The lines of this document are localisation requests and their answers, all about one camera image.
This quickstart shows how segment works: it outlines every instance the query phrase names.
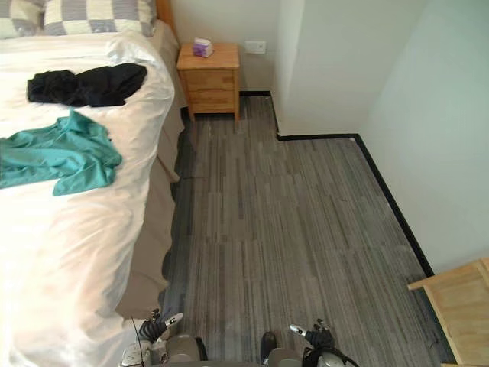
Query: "wooden nightstand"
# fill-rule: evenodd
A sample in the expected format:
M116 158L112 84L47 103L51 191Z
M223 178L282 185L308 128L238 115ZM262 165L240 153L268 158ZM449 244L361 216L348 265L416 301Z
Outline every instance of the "wooden nightstand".
M189 113L231 112L239 121L239 54L237 44L214 44L209 57L193 56L192 44L180 50L176 68L182 80Z

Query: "teal cloth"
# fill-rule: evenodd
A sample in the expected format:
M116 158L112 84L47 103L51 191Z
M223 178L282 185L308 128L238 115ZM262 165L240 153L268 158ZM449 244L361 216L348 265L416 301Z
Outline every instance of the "teal cloth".
M112 184L121 160L107 129L71 110L52 126L0 138L0 188L59 178L53 195L80 193Z

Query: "pillow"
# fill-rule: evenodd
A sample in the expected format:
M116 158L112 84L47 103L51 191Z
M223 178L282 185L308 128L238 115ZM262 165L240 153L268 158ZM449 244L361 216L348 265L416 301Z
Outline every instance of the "pillow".
M0 38L34 36L40 26L42 0L0 0Z
M49 0L46 34L137 31L153 35L152 0Z

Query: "purple tissue box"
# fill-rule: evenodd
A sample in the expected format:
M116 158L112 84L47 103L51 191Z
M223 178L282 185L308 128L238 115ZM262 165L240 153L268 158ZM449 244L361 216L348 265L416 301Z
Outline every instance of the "purple tissue box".
M209 57L212 55L212 44L208 40L196 39L192 46L195 56Z

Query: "floor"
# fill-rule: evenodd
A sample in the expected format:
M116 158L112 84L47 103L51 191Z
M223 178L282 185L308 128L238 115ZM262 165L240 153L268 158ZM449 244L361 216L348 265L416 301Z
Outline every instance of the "floor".
M278 141L269 96L241 98L237 131L231 115L193 128L164 311L185 313L180 331L210 359L258 362L267 330L302 353L289 324L321 317L361 366L450 360L423 295L406 288L423 271L355 141Z

